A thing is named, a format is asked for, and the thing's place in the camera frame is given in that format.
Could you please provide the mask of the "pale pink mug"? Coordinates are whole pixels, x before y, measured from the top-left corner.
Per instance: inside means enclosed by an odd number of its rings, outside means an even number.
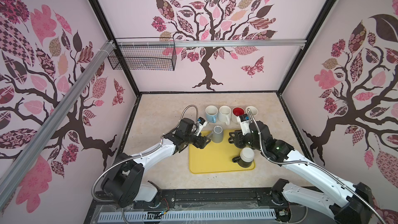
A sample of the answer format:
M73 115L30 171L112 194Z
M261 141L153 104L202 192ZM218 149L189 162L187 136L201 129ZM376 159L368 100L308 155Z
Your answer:
M249 114L249 112L251 112L251 114L256 117L257 114L259 113L258 109L254 106L248 106L245 109L246 113Z

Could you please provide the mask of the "white mug red interior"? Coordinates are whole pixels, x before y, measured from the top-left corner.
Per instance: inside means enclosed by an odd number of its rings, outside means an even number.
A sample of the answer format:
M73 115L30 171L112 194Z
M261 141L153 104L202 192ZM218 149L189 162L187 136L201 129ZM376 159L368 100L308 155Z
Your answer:
M232 114L231 114L231 121L234 123L238 123L237 118L239 116L242 116L245 114L245 110L241 107L235 107L232 109Z

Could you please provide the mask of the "light blue mug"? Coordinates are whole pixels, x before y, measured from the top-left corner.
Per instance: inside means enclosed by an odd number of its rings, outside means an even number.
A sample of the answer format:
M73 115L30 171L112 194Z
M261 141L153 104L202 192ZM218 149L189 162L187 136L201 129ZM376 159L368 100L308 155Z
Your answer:
M210 105L205 109L206 120L209 123L216 123L218 117L218 108L216 106Z

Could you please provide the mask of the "white ribbed-base mug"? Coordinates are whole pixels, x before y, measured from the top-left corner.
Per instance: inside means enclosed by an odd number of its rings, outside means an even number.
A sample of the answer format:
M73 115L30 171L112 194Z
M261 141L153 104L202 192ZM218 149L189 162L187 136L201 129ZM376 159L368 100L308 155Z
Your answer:
M232 110L228 106L221 106L218 112L218 119L225 125L230 125L231 123Z

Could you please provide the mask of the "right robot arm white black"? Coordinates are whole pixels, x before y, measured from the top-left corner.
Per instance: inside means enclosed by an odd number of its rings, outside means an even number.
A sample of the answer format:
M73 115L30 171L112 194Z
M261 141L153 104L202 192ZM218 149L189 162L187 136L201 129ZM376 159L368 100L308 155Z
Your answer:
M279 179L269 195L276 205L297 203L332 218L338 224L368 224L374 204L372 191L364 183L354 184L313 163L285 141L272 137L261 121L245 123L230 132L229 143L237 148L258 150L269 162L294 172L316 187L303 188Z

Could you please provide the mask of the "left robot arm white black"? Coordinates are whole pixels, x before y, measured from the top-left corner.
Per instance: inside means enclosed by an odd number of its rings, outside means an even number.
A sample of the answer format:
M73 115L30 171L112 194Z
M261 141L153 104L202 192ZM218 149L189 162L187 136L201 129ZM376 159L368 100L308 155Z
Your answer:
M120 207L136 201L157 204L160 189L154 183L143 183L145 172L189 145L205 148L210 138L203 136L201 131L206 126L207 121L202 117L196 121L182 118L174 129L161 136L160 144L136 155L122 153L103 175L102 191Z

